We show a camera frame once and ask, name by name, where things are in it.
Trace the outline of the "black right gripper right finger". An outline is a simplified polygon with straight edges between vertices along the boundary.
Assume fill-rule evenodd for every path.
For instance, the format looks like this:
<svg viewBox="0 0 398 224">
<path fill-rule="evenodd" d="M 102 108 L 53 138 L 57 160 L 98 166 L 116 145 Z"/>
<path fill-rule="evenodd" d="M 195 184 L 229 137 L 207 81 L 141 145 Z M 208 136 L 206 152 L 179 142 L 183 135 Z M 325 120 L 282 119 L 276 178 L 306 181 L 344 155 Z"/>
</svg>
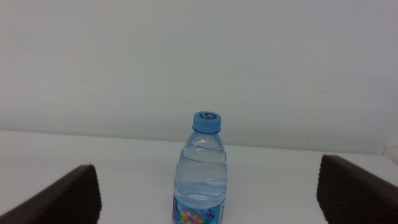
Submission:
<svg viewBox="0 0 398 224">
<path fill-rule="evenodd" d="M 327 223 L 397 224 L 397 186 L 340 156 L 322 156 L 317 202 Z"/>
</svg>

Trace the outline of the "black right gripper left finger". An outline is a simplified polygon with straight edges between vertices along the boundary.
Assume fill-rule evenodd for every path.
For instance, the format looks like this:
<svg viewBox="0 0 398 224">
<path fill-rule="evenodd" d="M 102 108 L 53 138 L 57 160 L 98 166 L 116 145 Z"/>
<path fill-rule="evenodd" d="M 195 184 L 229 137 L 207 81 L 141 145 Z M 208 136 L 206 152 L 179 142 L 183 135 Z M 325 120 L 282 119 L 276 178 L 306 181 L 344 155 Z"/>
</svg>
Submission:
<svg viewBox="0 0 398 224">
<path fill-rule="evenodd" d="M 97 224 L 102 209 L 95 166 L 82 165 L 1 215 L 2 224 Z"/>
</svg>

